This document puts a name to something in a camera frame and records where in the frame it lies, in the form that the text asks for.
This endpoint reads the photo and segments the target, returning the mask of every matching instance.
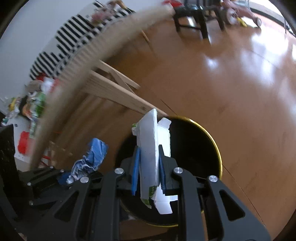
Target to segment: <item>red object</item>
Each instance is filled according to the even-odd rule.
[[[19,144],[17,146],[17,149],[18,149],[19,153],[21,153],[23,155],[25,155],[26,151],[27,151],[28,139],[29,139],[29,132],[23,131],[20,134],[20,141],[19,141]]]
[[[49,156],[42,155],[42,158],[47,159],[47,160],[50,160],[50,157]]]
[[[166,1],[162,2],[163,5],[168,4],[168,3],[170,3],[173,7],[179,7],[179,6],[183,5],[183,3],[180,3],[176,0],[166,0]]]
[[[40,73],[38,76],[36,76],[36,79],[43,81],[44,77],[47,77],[47,75],[45,73]]]

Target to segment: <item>pink toy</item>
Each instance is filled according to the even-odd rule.
[[[247,7],[243,7],[243,6],[240,6],[238,4],[236,4],[235,2],[232,2],[230,0],[223,0],[222,2],[222,6],[226,9],[229,9],[229,8],[232,8],[237,17],[239,18],[242,18],[242,17],[247,17],[247,18],[250,18],[254,21],[254,23],[260,27],[261,24],[262,24],[262,21],[260,18],[256,17],[250,9],[248,9]]]

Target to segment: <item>crumpled plastic bag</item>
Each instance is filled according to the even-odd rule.
[[[69,175],[66,181],[67,184],[72,184],[81,177],[97,171],[102,164],[107,154],[108,145],[97,138],[93,138],[89,143],[89,146],[90,150],[87,152],[87,156],[83,156],[82,159],[77,160],[74,163],[71,175]]]

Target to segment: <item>striped cushion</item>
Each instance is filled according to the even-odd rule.
[[[49,41],[34,61],[29,74],[32,80],[36,79],[40,73],[46,73],[53,78],[57,77],[81,46],[89,43],[104,30],[105,26],[133,12],[130,9],[120,8],[113,16],[94,26],[90,22],[90,16],[95,9],[103,6],[98,1],[89,4],[59,28],[55,37]]]

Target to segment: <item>black trash bin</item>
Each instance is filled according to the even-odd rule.
[[[172,121],[169,128],[171,157],[176,159],[178,166],[190,171],[194,176],[206,178],[215,175],[221,179],[221,155],[210,134],[186,117],[167,118]],[[133,155],[136,144],[136,136],[130,135],[125,139],[117,153],[115,167],[119,167],[123,159]],[[124,209],[148,224],[173,227],[178,223],[178,201],[170,203],[173,213],[164,215],[158,213],[152,200],[152,209],[147,208],[140,200],[139,190],[136,196],[124,197],[121,202]]]

